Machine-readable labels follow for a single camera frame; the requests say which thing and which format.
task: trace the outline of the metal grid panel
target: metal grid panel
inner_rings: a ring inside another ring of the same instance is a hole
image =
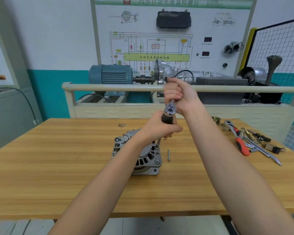
[[[283,58],[271,82],[280,86],[294,86],[294,20],[255,31],[247,66],[262,67],[268,71],[266,57],[279,55]],[[282,101],[290,103],[293,94],[283,94]],[[294,150],[294,122],[284,144]]]

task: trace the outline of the alternator housing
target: alternator housing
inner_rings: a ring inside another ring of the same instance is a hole
[[[132,131],[129,130],[123,134],[122,137],[117,137],[114,139],[114,147],[111,159],[114,158],[114,156],[118,153],[119,150],[121,150],[125,143],[129,141],[129,139],[133,137],[138,131],[139,129]],[[157,175],[159,174],[159,167],[161,165],[162,160],[160,149],[157,148],[157,144],[155,141],[153,141],[152,144],[144,147],[141,151],[132,175]]]

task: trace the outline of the wooden workbench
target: wooden workbench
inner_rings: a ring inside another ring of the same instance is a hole
[[[1,148],[0,219],[59,218],[78,192],[110,161],[114,138],[146,121],[49,119]],[[238,119],[233,122],[238,128],[251,128]],[[178,123],[184,131],[161,142],[160,173],[132,176],[111,217],[227,213],[209,181],[186,122]],[[233,135],[227,135],[234,143]],[[266,178],[286,209],[294,212],[294,152],[287,149],[276,157],[283,166],[259,152],[248,160]]]

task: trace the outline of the hand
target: hand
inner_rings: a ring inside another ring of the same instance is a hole
[[[149,119],[145,126],[134,135],[134,138],[142,140],[144,145],[148,145],[160,138],[171,137],[173,133],[179,133],[183,128],[177,125],[176,117],[173,118],[173,124],[165,124],[161,121],[163,111],[158,110]]]
[[[200,104],[197,92],[192,89],[188,83],[173,77],[167,78],[168,83],[164,86],[165,104],[168,104],[172,99],[175,102],[176,112],[185,117],[188,111]]]

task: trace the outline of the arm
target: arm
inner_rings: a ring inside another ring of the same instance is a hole
[[[183,130],[161,122],[157,111],[99,174],[85,186],[50,230],[49,235],[100,234],[117,204],[142,149],[152,141]]]
[[[178,79],[169,81],[174,83],[166,84],[165,101],[178,100],[178,113],[185,117],[211,183],[241,234],[294,234],[294,219],[262,175],[218,129],[196,91]]]

